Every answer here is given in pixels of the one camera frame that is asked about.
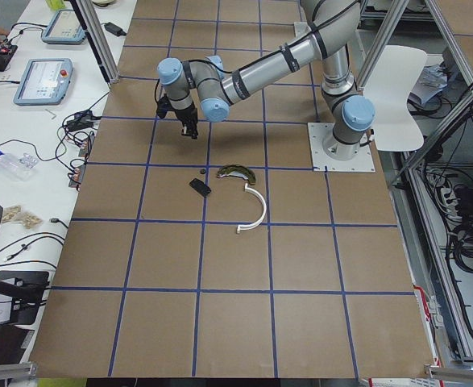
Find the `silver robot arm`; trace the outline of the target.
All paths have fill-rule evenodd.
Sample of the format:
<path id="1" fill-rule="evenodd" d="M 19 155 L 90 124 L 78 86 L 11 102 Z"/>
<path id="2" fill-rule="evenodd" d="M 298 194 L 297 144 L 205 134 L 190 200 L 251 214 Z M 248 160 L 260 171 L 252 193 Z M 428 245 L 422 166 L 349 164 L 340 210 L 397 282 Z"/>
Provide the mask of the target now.
<path id="1" fill-rule="evenodd" d="M 322 95 L 334 116 L 323 150 L 334 160 L 354 158 L 375 119 L 372 102 L 357 92 L 347 54 L 348 41 L 359 25 L 360 3 L 303 1 L 301 7 L 307 18 L 303 35 L 234 71 L 222 67 L 220 56 L 163 59 L 157 66 L 164 88 L 164 96 L 156 100 L 157 116 L 174 113 L 183 135 L 195 139 L 199 112 L 211 123 L 224 121 L 237 102 L 319 60 Z"/>

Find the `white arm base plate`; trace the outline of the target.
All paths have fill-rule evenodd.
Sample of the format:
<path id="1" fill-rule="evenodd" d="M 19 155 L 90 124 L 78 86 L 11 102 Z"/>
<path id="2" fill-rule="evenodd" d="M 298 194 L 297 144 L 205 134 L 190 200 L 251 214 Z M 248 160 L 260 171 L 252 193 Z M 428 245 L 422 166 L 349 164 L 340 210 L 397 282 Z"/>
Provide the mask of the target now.
<path id="1" fill-rule="evenodd" d="M 367 135 L 356 144 L 342 144 L 334 137 L 333 123 L 308 123 L 313 170 L 334 173 L 374 173 Z"/>
<path id="2" fill-rule="evenodd" d="M 307 22 L 295 22 L 293 24 L 295 40 L 290 44 L 290 48 L 310 47 L 311 28 Z"/>

